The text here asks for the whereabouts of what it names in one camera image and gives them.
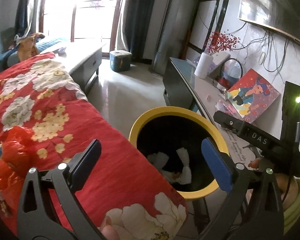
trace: red floral blanket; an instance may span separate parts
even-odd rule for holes
[[[37,55],[0,73],[0,141],[13,126],[34,131],[39,170],[53,169],[82,152],[93,139],[102,154],[76,193],[91,220],[111,217],[121,240],[172,239],[184,220],[184,199],[88,102],[53,53]],[[62,224],[68,224],[51,194]],[[16,212],[2,219],[16,232]]]

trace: trash can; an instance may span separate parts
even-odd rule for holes
[[[130,70],[132,53],[125,50],[110,52],[110,67],[115,72]]]
[[[183,164],[176,150],[187,149],[192,182],[187,185],[174,183],[172,186],[186,200],[195,200],[218,189],[201,151],[201,143],[208,137],[219,151],[229,155],[225,140],[208,120],[184,108],[164,106],[141,115],[131,129],[129,141],[145,157],[158,152],[168,155],[164,170],[170,172],[182,172]]]

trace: silver screw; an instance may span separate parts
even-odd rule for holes
[[[29,173],[30,174],[35,173],[36,170],[37,170],[36,168],[31,168],[31,169],[29,169]]]
[[[244,165],[242,163],[237,163],[236,167],[238,170],[244,170]]]
[[[67,164],[66,164],[66,163],[60,163],[60,164],[58,165],[58,169],[59,169],[59,170],[64,170],[66,167],[67,167]]]
[[[271,170],[270,168],[266,169],[266,171],[267,171],[267,173],[270,174],[270,175],[273,174],[273,170]]]

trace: television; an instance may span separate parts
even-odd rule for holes
[[[300,45],[300,0],[241,0],[239,19]]]

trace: yellow trash can rim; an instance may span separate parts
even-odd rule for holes
[[[185,108],[176,107],[176,106],[163,106],[151,109],[144,114],[142,114],[133,124],[130,135],[129,135],[129,141],[134,146],[137,147],[137,140],[138,135],[142,128],[151,120],[160,117],[160,116],[166,116],[166,115],[174,115],[174,116],[180,116],[185,117],[189,120],[192,120],[196,122],[197,124],[201,125],[205,130],[211,135],[211,137],[214,139],[215,143],[218,146],[218,149],[220,152],[224,152],[229,155],[228,147],[226,145],[226,142],[218,129],[207,119],[202,117],[201,115],[190,111]],[[208,194],[212,193],[216,189],[218,189],[218,184],[216,180],[214,179],[207,187],[193,192],[184,192],[184,191],[178,191],[186,200],[195,200],[202,197],[207,196]]]

